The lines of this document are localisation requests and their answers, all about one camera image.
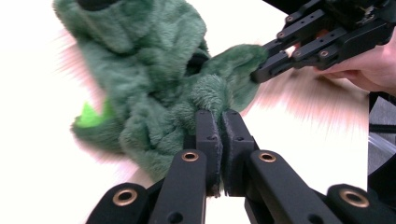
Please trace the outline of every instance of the green fur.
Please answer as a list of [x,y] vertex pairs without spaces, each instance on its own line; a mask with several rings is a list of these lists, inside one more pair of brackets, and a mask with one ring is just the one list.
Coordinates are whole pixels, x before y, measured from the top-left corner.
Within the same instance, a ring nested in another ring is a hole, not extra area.
[[154,181],[194,134],[198,109],[219,119],[228,108],[245,108],[259,87],[249,74],[266,59],[261,46],[232,47],[201,69],[188,65],[193,54],[210,55],[205,23],[184,0],[120,0],[99,11],[55,0],[54,8],[113,112],[100,116],[86,106],[73,132],[127,154]]

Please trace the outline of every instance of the screw hole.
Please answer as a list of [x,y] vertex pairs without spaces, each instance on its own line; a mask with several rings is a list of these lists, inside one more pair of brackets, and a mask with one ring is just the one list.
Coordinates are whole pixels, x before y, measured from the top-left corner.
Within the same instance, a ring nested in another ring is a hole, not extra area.
[[113,203],[117,206],[126,206],[136,200],[137,192],[134,189],[120,189],[114,194]]
[[179,212],[174,212],[168,217],[168,222],[172,224],[181,223],[181,221],[183,221],[183,216]]
[[196,161],[198,160],[199,156],[194,152],[186,152],[183,154],[182,158],[183,161]]
[[320,52],[321,57],[326,57],[327,55],[329,55],[329,51],[327,51],[327,50],[323,50]]
[[344,201],[356,207],[364,208],[370,204],[366,197],[350,189],[341,189],[340,196]]
[[260,160],[266,162],[273,162],[276,160],[276,157],[270,153],[263,152],[262,154],[260,154]]
[[310,223],[313,223],[313,224],[323,224],[324,223],[323,219],[320,216],[317,216],[317,215],[310,215],[308,217],[308,220],[309,220]]

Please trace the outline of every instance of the stuffed animal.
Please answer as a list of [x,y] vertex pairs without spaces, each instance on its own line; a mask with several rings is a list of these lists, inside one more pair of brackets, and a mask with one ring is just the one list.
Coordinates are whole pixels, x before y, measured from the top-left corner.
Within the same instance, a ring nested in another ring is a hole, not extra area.
[[77,40],[106,93],[101,114],[84,105],[74,134],[98,148],[122,152],[153,181],[194,134],[194,114],[219,120],[240,111],[259,84],[249,74],[266,59],[257,45],[211,57],[205,23],[184,0],[54,0],[54,10]]

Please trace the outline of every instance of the black robotic claw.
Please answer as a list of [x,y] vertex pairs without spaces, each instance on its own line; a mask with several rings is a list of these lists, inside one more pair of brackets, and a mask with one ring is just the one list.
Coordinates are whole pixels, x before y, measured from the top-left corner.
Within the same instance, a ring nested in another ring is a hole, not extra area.
[[[263,46],[269,58],[251,74],[258,83],[292,67],[315,66],[323,70],[376,45],[387,44],[396,25],[394,0],[311,0],[291,14],[296,7],[284,3],[289,1],[264,1],[289,16],[276,39]],[[317,37],[323,30],[328,33]],[[300,47],[289,56],[285,49],[296,44]]]
[[220,180],[228,196],[245,197],[247,216],[255,224],[396,223],[394,190],[387,190],[394,187],[393,177],[385,178],[390,180],[385,186],[392,187],[378,185],[383,175],[393,174],[394,165],[371,176],[375,194],[334,185],[322,195],[279,154],[260,150],[239,113],[222,114],[221,136],[209,111],[198,111],[196,123],[196,136],[175,155],[165,179],[148,189],[132,183],[110,189],[87,223],[203,224],[205,198],[219,195]]

